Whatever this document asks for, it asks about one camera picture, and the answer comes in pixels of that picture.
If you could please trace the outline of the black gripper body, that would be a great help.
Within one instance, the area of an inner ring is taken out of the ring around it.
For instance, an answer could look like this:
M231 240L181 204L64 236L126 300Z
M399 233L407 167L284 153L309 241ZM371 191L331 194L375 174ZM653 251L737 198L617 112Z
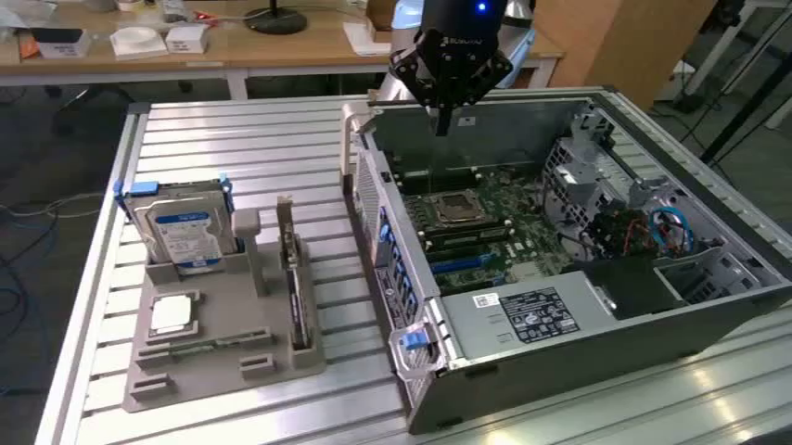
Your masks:
M427 1L423 5L420 31L435 31L438 62L430 66L442 88L442 64L459 53L491 54L498 48L502 21L499 1Z

